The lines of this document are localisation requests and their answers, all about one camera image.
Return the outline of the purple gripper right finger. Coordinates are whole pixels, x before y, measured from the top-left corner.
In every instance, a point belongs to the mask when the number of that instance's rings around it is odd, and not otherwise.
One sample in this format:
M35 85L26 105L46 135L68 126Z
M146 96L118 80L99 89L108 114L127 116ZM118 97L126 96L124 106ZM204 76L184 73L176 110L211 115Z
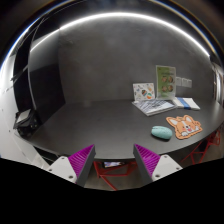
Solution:
M160 156L138 144L134 145L133 154L144 184L152 183L182 169L169 155Z

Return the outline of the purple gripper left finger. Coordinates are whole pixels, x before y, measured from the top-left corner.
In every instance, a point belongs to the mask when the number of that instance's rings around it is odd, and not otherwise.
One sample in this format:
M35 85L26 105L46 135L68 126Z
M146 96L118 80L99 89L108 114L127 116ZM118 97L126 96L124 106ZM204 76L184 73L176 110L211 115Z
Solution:
M95 145L79 150L73 155L59 157L47 171L83 187L95 157Z

